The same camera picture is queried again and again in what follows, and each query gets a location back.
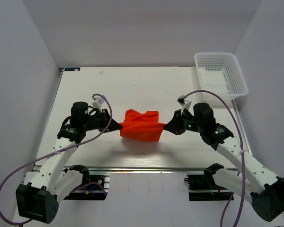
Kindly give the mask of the orange t shirt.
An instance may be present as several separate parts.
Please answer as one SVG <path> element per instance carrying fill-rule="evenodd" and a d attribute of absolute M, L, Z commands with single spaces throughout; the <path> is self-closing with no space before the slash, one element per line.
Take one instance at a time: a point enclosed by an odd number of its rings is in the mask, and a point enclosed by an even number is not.
<path fill-rule="evenodd" d="M 163 132 L 164 123 L 159 122 L 158 111 L 140 113 L 134 109 L 125 112 L 125 118 L 120 125 L 120 136 L 126 139 L 158 142 Z"/>

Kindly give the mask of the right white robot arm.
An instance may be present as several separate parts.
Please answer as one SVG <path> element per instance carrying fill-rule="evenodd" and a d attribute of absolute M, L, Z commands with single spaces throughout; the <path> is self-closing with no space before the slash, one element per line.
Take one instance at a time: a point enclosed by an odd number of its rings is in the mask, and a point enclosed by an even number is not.
<path fill-rule="evenodd" d="M 175 135 L 186 131 L 200 134 L 204 143 L 227 158 L 242 177 L 227 171 L 220 164 L 212 164 L 204 170 L 205 185 L 211 189 L 221 186 L 240 195 L 251 204 L 264 221 L 271 222 L 284 212 L 284 177 L 267 169 L 248 152 L 245 153 L 224 125 L 216 122 L 213 109 L 207 103 L 197 103 L 194 112 L 177 110 L 164 130 Z"/>

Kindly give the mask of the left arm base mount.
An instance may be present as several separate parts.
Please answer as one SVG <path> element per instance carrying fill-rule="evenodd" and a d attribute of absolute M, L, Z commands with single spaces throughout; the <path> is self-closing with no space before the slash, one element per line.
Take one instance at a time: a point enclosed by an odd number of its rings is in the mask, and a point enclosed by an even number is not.
<path fill-rule="evenodd" d="M 108 192 L 105 191 L 105 176 L 92 175 L 89 169 L 82 165 L 73 165 L 63 170 L 63 175 L 68 171 L 77 171 L 82 175 L 82 183 L 77 186 L 64 200 L 73 201 L 104 201 Z"/>

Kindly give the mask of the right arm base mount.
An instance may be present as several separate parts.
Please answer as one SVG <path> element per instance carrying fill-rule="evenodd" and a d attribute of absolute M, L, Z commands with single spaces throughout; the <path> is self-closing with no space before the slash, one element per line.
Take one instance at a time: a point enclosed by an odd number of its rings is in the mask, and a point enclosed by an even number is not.
<path fill-rule="evenodd" d="M 203 174 L 187 175 L 184 182 L 188 186 L 189 201 L 227 201 L 232 192 L 214 183 L 213 175 L 224 166 L 212 164 Z"/>

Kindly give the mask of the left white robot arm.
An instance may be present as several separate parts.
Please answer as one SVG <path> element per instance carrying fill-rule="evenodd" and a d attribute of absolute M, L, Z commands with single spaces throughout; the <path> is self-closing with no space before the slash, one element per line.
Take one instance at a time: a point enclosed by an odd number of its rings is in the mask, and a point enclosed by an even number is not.
<path fill-rule="evenodd" d="M 118 131 L 122 126 L 112 118 L 112 109 L 101 109 L 86 102 L 75 102 L 57 134 L 57 140 L 50 155 L 45 159 L 35 176 L 16 189 L 18 213 L 20 216 L 51 223 L 57 215 L 59 204 L 75 189 L 90 185 L 88 168 L 73 165 L 66 168 L 70 157 L 84 143 L 88 131 L 100 133 Z"/>

